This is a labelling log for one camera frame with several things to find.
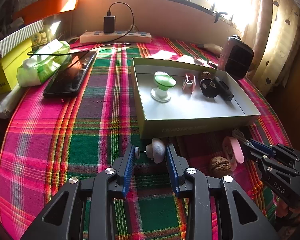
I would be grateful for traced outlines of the pink clip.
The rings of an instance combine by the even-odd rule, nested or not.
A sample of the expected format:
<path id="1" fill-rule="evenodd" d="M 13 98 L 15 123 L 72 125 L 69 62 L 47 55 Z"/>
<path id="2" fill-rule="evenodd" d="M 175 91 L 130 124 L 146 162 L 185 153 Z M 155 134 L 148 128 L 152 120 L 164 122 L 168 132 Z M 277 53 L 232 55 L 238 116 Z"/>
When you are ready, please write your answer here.
<path id="1" fill-rule="evenodd" d="M 185 73 L 182 90 L 189 89 L 190 92 L 193 93 L 195 88 L 196 88 L 196 77 L 191 73 Z"/>
<path id="2" fill-rule="evenodd" d="M 244 163 L 244 155 L 239 140 L 234 137 L 225 137 L 222 143 L 223 151 L 228 159 L 231 171 L 234 171 L 238 164 Z"/>

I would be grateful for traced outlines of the black rectangular flashlight device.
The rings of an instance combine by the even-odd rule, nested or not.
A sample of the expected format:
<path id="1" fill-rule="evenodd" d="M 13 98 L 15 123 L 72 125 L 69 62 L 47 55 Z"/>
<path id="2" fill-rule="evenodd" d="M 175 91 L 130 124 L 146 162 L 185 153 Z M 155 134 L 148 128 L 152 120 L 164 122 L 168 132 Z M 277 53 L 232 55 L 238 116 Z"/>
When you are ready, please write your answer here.
<path id="1" fill-rule="evenodd" d="M 234 98 L 234 94 L 230 91 L 229 87 L 219 77 L 213 78 L 214 82 L 219 87 L 219 95 L 224 101 L 231 101 Z"/>

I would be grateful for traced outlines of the black round disc gadget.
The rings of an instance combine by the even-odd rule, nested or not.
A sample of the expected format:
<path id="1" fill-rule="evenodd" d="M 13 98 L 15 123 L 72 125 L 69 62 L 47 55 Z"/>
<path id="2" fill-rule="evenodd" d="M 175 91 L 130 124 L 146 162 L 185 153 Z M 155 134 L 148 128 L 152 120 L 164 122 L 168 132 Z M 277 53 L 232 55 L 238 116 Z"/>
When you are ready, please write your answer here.
<path id="1" fill-rule="evenodd" d="M 205 78 L 200 81 L 200 89 L 202 94 L 207 98 L 215 98 L 219 95 L 219 87 L 217 83 L 215 83 L 210 78 Z"/>

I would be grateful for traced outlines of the grey white roller massager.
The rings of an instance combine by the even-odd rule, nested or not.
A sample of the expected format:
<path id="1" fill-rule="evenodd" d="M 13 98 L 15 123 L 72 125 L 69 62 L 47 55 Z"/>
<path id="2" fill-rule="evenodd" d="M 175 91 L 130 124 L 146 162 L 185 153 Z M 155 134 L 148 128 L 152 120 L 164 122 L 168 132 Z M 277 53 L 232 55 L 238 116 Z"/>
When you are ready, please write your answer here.
<path id="1" fill-rule="evenodd" d="M 140 151 L 139 147 L 134 148 L 134 154 L 137 159 L 140 158 L 142 153 L 145 153 L 147 158 L 154 161 L 155 164 L 159 164 L 165 159 L 166 145 L 159 138 L 153 138 L 152 143 L 146 146 L 145 151 Z"/>

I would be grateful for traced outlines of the green white mushroom massager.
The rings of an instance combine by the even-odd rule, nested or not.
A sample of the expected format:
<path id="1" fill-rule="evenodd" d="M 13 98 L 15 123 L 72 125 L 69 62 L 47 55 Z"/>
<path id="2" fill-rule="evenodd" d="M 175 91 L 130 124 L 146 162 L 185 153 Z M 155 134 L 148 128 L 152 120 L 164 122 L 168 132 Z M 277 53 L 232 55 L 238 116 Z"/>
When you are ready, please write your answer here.
<path id="1" fill-rule="evenodd" d="M 157 87 L 151 90 L 151 97 L 161 103 L 169 102 L 171 96 L 168 90 L 177 84 L 176 80 L 170 75 L 158 75 L 154 76 L 154 82 Z"/>

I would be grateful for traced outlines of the walnut on bedspread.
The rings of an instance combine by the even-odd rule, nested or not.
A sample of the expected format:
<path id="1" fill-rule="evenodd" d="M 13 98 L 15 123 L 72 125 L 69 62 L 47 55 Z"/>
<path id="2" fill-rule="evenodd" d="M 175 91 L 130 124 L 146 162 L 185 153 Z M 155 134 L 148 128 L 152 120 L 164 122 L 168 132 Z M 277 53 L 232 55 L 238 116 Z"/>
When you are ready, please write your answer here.
<path id="1" fill-rule="evenodd" d="M 231 165 L 228 159 L 224 157 L 214 157 L 210 161 L 210 174 L 215 178 L 222 178 L 226 175 L 232 175 Z"/>

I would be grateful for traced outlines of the green white cardboard box tray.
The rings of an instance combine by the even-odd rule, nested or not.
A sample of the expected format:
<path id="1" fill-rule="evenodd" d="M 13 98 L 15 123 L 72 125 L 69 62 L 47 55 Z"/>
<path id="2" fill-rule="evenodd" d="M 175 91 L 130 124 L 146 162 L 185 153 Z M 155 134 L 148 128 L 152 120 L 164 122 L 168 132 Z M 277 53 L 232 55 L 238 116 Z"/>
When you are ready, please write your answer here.
<path id="1" fill-rule="evenodd" d="M 171 99 L 161 103 L 151 97 L 151 90 L 157 87 L 154 73 L 166 72 L 177 84 L 168 90 Z M 208 71 L 212 78 L 219 77 L 234 94 L 231 101 L 224 101 L 220 95 L 207 98 L 200 89 L 200 75 Z M 196 77 L 196 88 L 182 90 L 185 73 Z M 140 137 L 173 137 L 252 124 L 260 112 L 239 85 L 228 73 L 196 64 L 151 58 L 133 58 L 131 67 L 135 109 Z"/>

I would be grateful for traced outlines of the grey portable heater fan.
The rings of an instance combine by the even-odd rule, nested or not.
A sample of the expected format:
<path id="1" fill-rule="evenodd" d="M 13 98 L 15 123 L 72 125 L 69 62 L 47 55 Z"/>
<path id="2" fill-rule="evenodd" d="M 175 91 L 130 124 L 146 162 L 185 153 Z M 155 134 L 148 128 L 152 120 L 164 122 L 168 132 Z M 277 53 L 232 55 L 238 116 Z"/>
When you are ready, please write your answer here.
<path id="1" fill-rule="evenodd" d="M 227 72 L 236 80 L 241 80 L 247 74 L 254 51 L 245 44 L 238 35 L 229 36 L 219 56 L 219 70 Z"/>

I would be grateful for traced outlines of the heart pattern curtain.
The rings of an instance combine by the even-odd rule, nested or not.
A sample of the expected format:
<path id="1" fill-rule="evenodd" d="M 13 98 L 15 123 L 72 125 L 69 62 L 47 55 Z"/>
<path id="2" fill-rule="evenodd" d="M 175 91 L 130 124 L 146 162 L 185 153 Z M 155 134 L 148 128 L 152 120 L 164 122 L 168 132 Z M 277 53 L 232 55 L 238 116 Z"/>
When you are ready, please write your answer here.
<path id="1" fill-rule="evenodd" d="M 300 46 L 300 9 L 294 0 L 246 0 L 243 42 L 254 51 L 246 74 L 263 95 L 287 84 Z"/>

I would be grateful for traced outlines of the black window hook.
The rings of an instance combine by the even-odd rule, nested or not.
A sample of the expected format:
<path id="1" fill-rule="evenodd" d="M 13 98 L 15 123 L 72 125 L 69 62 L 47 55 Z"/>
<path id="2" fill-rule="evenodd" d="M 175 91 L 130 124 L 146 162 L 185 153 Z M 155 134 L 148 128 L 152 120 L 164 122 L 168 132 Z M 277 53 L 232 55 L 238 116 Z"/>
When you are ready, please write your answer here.
<path id="1" fill-rule="evenodd" d="M 215 20 L 214 20 L 214 23 L 217 23 L 219 18 L 223 15 L 227 15 L 228 13 L 227 12 L 223 12 L 223 11 L 219 11 L 219 12 L 215 12 Z"/>

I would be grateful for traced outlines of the black smartphone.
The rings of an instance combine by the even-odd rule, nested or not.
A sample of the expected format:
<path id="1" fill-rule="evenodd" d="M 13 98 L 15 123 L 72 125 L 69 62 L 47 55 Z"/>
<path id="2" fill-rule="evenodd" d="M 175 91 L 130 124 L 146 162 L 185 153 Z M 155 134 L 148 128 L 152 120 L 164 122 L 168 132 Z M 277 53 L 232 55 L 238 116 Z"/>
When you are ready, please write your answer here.
<path id="1" fill-rule="evenodd" d="M 70 55 L 53 74 L 43 91 L 45 98 L 71 98 L 77 96 L 83 80 L 92 66 L 96 51 L 84 51 Z"/>

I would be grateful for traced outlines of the yellow green box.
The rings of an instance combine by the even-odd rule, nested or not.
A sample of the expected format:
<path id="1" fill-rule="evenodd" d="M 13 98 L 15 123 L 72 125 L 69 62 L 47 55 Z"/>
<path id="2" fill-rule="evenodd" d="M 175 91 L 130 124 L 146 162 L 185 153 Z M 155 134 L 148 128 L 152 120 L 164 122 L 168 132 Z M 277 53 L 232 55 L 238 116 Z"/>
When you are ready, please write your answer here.
<path id="1" fill-rule="evenodd" d="M 17 69 L 23 64 L 32 51 L 32 41 L 29 37 L 0 59 L 0 94 L 12 91 L 17 82 Z"/>

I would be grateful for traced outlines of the white power strip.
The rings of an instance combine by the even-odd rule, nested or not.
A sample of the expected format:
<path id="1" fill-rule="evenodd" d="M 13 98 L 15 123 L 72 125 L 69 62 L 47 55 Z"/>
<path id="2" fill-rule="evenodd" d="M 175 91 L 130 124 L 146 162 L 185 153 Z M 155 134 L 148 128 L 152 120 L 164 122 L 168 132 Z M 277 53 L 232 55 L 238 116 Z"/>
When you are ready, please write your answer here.
<path id="1" fill-rule="evenodd" d="M 102 31 L 87 31 L 80 37 L 81 43 L 106 43 L 106 42 L 141 42 L 150 43 L 152 36 L 150 33 L 132 31 L 127 34 L 126 31 L 114 31 L 111 34 L 105 34 Z"/>

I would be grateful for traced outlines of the black charger adapter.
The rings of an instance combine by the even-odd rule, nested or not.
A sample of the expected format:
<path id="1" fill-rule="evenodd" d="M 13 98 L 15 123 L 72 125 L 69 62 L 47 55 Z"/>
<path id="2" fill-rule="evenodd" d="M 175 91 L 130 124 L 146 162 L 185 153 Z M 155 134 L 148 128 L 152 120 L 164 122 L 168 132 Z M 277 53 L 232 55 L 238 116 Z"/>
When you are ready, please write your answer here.
<path id="1" fill-rule="evenodd" d="M 115 16 L 111 14 L 111 11 L 108 10 L 106 16 L 103 20 L 103 32 L 105 34 L 112 34 L 115 30 Z"/>

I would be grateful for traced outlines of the orange plastic basket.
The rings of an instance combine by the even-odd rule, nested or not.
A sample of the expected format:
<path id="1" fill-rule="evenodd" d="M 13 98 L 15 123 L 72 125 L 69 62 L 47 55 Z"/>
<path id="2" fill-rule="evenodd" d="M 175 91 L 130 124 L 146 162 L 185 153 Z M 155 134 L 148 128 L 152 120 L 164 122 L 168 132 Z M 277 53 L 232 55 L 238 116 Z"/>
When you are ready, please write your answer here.
<path id="1" fill-rule="evenodd" d="M 26 25 L 76 9 L 78 0 L 38 0 L 15 12 L 12 19 L 22 18 Z"/>

